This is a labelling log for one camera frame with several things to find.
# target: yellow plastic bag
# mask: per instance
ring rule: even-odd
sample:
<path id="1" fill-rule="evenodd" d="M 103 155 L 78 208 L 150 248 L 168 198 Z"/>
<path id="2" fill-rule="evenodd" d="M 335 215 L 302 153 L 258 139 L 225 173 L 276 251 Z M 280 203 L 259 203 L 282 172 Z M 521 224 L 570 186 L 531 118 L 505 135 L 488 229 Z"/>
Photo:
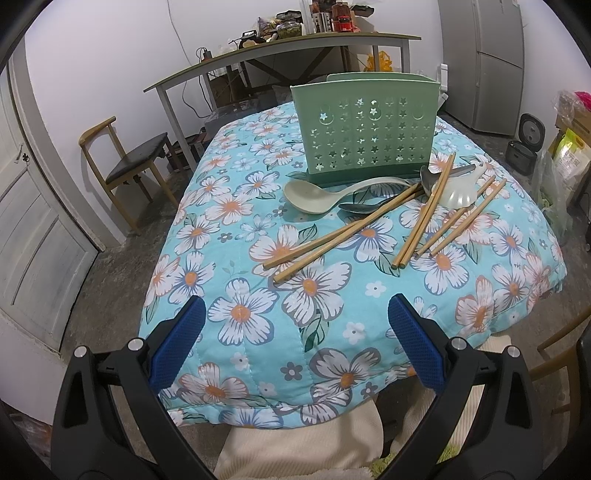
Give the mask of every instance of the yellow plastic bag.
<path id="1" fill-rule="evenodd" d="M 374 56 L 368 55 L 368 64 L 363 69 L 364 72 L 372 72 L 374 70 Z M 380 72 L 393 72 L 392 70 L 392 59 L 383 50 L 379 52 L 379 71 Z"/>

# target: white door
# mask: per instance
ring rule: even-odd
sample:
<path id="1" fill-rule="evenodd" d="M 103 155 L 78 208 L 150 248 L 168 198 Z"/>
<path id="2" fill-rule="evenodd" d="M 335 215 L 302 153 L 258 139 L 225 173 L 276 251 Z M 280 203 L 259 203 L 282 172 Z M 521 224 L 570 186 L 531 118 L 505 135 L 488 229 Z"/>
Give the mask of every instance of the white door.
<path id="1" fill-rule="evenodd" d="M 97 255 L 43 179 L 0 74 L 0 309 L 58 350 Z"/>

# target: floral quilt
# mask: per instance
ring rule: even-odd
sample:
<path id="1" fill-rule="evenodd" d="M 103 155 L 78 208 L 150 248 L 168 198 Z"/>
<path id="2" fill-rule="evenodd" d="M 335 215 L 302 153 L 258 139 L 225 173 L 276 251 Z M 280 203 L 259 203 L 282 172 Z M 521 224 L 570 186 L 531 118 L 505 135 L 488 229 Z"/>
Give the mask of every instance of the floral quilt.
<path id="1" fill-rule="evenodd" d="M 286 182 L 306 178 L 292 103 L 222 128 L 180 202 L 139 327 L 146 337 L 191 295 L 206 303 L 201 335 L 174 384 L 160 392 L 175 423 L 314 425 L 412 375 L 388 324 L 388 301 L 397 293 L 449 336 L 478 346 L 559 290 L 566 268 L 538 207 L 503 167 L 438 119 L 431 170 L 441 171 L 454 151 L 457 166 L 487 167 L 481 184 L 491 175 L 507 184 L 434 258 L 390 267 L 425 201 L 417 199 L 273 285 L 272 275 L 291 263 L 265 271 L 264 261 L 352 219 L 338 207 L 306 215 L 282 196 Z M 351 201 L 377 202 L 396 188 L 371 187 Z M 438 207 L 427 235 L 450 214 Z"/>

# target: silver refrigerator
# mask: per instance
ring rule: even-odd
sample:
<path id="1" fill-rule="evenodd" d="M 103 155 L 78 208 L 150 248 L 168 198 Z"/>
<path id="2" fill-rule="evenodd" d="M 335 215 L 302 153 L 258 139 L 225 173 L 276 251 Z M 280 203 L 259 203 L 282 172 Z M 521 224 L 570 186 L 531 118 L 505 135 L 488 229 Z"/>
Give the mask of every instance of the silver refrigerator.
<path id="1" fill-rule="evenodd" d="M 521 107 L 524 40 L 517 0 L 439 0 L 445 110 L 481 132 L 515 135 Z"/>

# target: white wall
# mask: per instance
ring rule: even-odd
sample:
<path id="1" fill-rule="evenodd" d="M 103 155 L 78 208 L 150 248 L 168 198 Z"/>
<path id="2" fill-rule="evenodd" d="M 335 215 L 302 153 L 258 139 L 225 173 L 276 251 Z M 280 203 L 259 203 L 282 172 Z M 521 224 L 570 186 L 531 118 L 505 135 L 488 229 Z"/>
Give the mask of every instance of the white wall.
<path id="1" fill-rule="evenodd" d="M 556 94 L 562 89 L 591 92 L 591 67 L 543 0 L 519 0 L 519 4 L 525 40 L 521 113 L 531 113 L 544 123 L 546 149 L 557 133 Z"/>
<path id="2" fill-rule="evenodd" d="M 126 150 L 168 131 L 176 140 L 151 84 L 188 66 L 168 21 L 164 0 L 54 0 L 25 36 L 27 63 L 39 110 L 49 136 L 70 175 L 119 241 L 129 227 L 108 199 L 78 146 L 80 134 L 112 115 Z M 182 86 L 171 100 L 183 129 L 198 131 L 194 113 L 180 101 Z M 185 98 L 197 104 L 192 87 Z M 118 161 L 107 135 L 90 153 L 106 177 Z M 163 173 L 165 162 L 160 161 Z M 144 182 L 157 190 L 154 182 Z M 138 186 L 116 190 L 137 217 L 147 205 Z"/>
<path id="3" fill-rule="evenodd" d="M 0 398 L 30 417 L 53 424 L 66 364 L 0 311 Z"/>
<path id="4" fill-rule="evenodd" d="M 411 43 L 411 66 L 415 72 L 434 76 L 443 59 L 437 0 L 370 4 L 376 13 L 364 30 L 421 36 L 422 41 Z M 300 9 L 298 0 L 170 0 L 170 5 L 193 64 L 198 47 L 216 54 L 229 39 L 253 28 L 259 16 Z M 117 116 L 115 128 L 127 150 L 163 131 L 175 140 L 156 92 L 143 93 L 188 66 L 168 19 L 166 0 L 54 0 L 28 30 L 25 44 L 33 91 L 49 136 L 84 196 L 122 242 L 128 225 L 88 168 L 77 141 L 84 130 L 112 115 Z M 389 52 L 399 67 L 398 49 Z M 340 68 L 340 55 L 334 56 L 332 64 L 337 61 Z M 304 52 L 278 59 L 276 67 L 281 70 L 291 63 L 299 69 L 299 63 L 307 64 L 312 57 Z M 319 68 L 326 68 L 326 63 Z M 202 121 L 182 104 L 182 88 L 175 87 L 169 95 L 181 126 L 192 134 Z M 185 98 L 201 115 L 209 112 L 196 79 L 188 82 Z M 90 152 L 104 176 L 118 160 L 107 135 L 97 138 Z M 150 183 L 150 188 L 157 187 Z M 147 204 L 133 183 L 117 188 L 116 195 L 134 217 Z"/>

